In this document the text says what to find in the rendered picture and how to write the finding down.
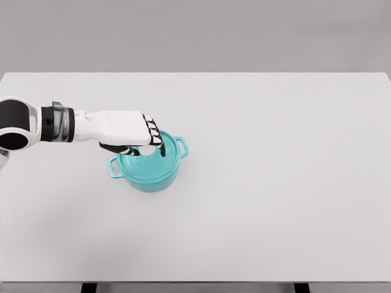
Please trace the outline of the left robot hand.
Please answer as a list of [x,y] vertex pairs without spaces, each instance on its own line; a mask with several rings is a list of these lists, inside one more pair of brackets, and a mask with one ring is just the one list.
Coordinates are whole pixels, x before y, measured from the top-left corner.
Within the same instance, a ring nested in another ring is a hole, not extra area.
[[163,138],[153,118],[139,111],[111,110],[94,115],[100,147],[116,154],[140,155],[135,147],[151,145],[166,156]]

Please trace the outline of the teal pot lid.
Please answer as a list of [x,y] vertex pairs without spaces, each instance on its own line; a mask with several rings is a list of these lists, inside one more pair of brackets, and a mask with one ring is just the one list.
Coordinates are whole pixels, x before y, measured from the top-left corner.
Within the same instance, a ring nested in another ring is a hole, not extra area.
[[166,155],[161,156],[161,150],[156,147],[150,155],[139,156],[119,154],[117,166],[120,173],[133,182],[157,183],[163,176],[171,175],[180,161],[180,147],[176,139],[165,131],[161,131]]

